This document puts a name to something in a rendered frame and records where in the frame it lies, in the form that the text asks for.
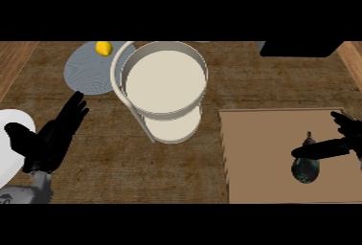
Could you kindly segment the cream tiered basket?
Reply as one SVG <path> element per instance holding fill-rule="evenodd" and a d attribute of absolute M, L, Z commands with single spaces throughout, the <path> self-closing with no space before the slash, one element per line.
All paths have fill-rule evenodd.
<path fill-rule="evenodd" d="M 150 140 L 179 144 L 197 132 L 207 91 L 209 67 L 200 52 L 179 41 L 154 41 L 134 51 L 116 70 L 134 41 L 119 48 L 111 85 Z"/>

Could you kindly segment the black appliance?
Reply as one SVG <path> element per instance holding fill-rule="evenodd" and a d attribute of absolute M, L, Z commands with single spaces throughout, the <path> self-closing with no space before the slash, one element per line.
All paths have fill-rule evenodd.
<path fill-rule="evenodd" d="M 342 46 L 342 41 L 259 41 L 262 56 L 329 57 Z"/>

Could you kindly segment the dark green eggplant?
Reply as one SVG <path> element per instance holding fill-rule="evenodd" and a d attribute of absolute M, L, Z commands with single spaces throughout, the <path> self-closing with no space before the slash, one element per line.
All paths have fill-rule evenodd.
<path fill-rule="evenodd" d="M 292 174 L 301 183 L 312 183 L 320 174 L 320 161 L 309 158 L 296 158 L 292 165 Z"/>

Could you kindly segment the grey round placemat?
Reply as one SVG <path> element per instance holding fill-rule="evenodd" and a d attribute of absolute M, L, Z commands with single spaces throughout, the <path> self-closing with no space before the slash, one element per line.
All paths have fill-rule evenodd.
<path fill-rule="evenodd" d="M 72 54 L 64 68 L 66 83 L 85 95 L 104 95 L 114 91 L 111 65 L 125 41 L 113 41 L 114 51 L 108 56 L 97 53 L 97 42 L 86 42 Z"/>

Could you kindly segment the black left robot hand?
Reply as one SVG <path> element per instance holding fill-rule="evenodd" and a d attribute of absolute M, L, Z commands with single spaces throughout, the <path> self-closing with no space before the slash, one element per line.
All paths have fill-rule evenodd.
<path fill-rule="evenodd" d="M 57 118 L 46 123 L 39 133 L 18 122 L 5 125 L 11 148 L 24 156 L 24 173 L 33 171 L 52 173 L 60 168 L 88 112 L 83 93 L 77 91 Z"/>

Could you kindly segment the yellow lemon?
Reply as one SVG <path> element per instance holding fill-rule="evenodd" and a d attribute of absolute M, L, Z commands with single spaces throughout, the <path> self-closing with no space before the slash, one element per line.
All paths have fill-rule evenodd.
<path fill-rule="evenodd" d="M 114 46 L 110 41 L 98 41 L 97 42 L 97 53 L 101 56 L 108 56 L 114 51 Z"/>

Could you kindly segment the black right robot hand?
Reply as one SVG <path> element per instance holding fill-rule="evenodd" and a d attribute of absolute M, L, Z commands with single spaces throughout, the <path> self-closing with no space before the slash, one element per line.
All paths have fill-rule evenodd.
<path fill-rule="evenodd" d="M 362 159 L 362 121 L 354 120 L 345 114 L 333 111 L 332 116 L 340 126 L 339 132 L 345 135 L 340 139 L 333 139 L 311 145 L 304 145 L 292 151 L 295 158 L 309 158 L 314 160 L 348 155 L 354 150 L 358 159 Z"/>

